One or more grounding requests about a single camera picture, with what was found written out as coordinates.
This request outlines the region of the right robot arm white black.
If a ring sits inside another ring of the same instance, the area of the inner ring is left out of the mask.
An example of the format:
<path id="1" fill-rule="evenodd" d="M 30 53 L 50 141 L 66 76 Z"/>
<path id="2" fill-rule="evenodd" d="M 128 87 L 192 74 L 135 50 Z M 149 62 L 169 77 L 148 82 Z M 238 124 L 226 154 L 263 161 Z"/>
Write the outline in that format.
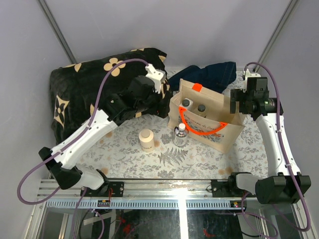
<path id="1" fill-rule="evenodd" d="M 259 74 L 245 77 L 244 88 L 230 92 L 230 113 L 250 115 L 256 123 L 265 147 L 268 177 L 251 173 L 232 173 L 228 193 L 239 196 L 244 191 L 261 204 L 297 203 L 311 186 L 309 176 L 302 175 L 287 140 L 281 103 L 271 98 L 268 79 Z"/>

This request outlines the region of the beige round bottle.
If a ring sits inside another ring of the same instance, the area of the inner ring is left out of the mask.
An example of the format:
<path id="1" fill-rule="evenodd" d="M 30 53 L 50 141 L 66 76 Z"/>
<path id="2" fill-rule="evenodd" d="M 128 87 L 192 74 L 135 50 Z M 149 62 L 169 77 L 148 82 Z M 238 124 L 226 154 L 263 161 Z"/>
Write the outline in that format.
<path id="1" fill-rule="evenodd" d="M 143 129 L 139 133 L 141 148 L 145 152 L 151 152 L 155 148 L 154 133 L 150 129 Z"/>

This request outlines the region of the clear round bottle white cap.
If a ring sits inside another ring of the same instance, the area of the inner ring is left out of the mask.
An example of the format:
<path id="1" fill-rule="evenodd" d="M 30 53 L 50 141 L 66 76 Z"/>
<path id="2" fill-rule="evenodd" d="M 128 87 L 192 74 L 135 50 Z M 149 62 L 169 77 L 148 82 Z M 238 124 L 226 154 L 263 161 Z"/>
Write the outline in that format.
<path id="1" fill-rule="evenodd" d="M 188 134 L 189 132 L 186 125 L 184 123 L 180 123 L 174 128 L 172 137 L 173 143 L 178 147 L 184 146 L 187 142 Z"/>

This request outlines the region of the beige canvas bag orange handles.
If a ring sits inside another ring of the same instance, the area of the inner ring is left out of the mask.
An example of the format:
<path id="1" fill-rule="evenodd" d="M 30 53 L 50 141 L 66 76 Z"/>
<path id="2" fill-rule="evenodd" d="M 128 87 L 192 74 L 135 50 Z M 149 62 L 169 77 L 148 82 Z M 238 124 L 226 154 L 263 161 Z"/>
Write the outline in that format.
<path id="1" fill-rule="evenodd" d="M 185 98 L 193 101 L 191 110 L 180 106 Z M 205 118 L 197 114 L 199 104 L 206 106 Z M 184 123 L 191 138 L 222 153 L 228 153 L 244 129 L 246 117 L 240 112 L 230 113 L 228 96 L 184 79 L 180 80 L 179 92 L 171 98 L 169 109 L 169 128 L 174 129 L 179 123 Z"/>

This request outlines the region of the white rectangular lotion bottle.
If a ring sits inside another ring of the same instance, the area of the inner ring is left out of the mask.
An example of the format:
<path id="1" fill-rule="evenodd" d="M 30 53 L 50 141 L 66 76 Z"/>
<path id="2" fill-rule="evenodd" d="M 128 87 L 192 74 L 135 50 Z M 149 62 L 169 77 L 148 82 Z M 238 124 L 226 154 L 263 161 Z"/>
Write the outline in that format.
<path id="1" fill-rule="evenodd" d="M 193 107 L 193 101 L 188 98 L 185 98 L 184 100 L 181 101 L 180 106 L 187 110 L 191 110 Z"/>

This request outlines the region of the clear square bottle grey cap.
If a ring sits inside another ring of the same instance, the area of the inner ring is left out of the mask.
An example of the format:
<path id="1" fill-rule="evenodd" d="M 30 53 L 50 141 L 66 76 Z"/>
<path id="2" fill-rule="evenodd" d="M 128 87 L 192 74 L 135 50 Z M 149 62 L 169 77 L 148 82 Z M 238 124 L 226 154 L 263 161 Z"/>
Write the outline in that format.
<path id="1" fill-rule="evenodd" d="M 203 104 L 199 104 L 198 107 L 197 107 L 197 114 L 198 114 L 200 117 L 205 118 L 205 117 L 207 116 L 206 106 L 203 105 Z"/>

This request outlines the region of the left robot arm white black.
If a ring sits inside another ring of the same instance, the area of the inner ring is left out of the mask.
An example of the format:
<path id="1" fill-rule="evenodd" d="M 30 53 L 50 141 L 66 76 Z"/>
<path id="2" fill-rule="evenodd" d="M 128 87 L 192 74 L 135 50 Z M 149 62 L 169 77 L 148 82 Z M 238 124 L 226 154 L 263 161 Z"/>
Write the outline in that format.
<path id="1" fill-rule="evenodd" d="M 46 163 L 46 167 L 60 189 L 87 187 L 100 197 L 108 193 L 110 186 L 105 174 L 98 169 L 82 168 L 77 162 L 100 138 L 134 118 L 137 113 L 148 110 L 158 113 L 164 80 L 162 71 L 151 71 L 146 76 L 133 78 L 127 89 L 111 94 L 106 108 L 98 109 L 65 141 L 54 148 L 44 147 L 39 151 L 42 160 L 53 158 Z"/>

